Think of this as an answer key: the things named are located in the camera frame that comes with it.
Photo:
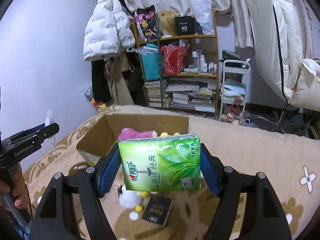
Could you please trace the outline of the person's left hand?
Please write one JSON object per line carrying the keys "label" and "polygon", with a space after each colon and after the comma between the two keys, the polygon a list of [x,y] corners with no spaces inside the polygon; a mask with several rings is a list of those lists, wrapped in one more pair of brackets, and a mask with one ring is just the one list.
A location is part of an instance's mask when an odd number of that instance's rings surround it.
{"label": "person's left hand", "polygon": [[29,197],[20,163],[17,164],[13,182],[14,188],[12,190],[12,195],[16,197],[15,206],[18,209],[26,209],[29,205]]}

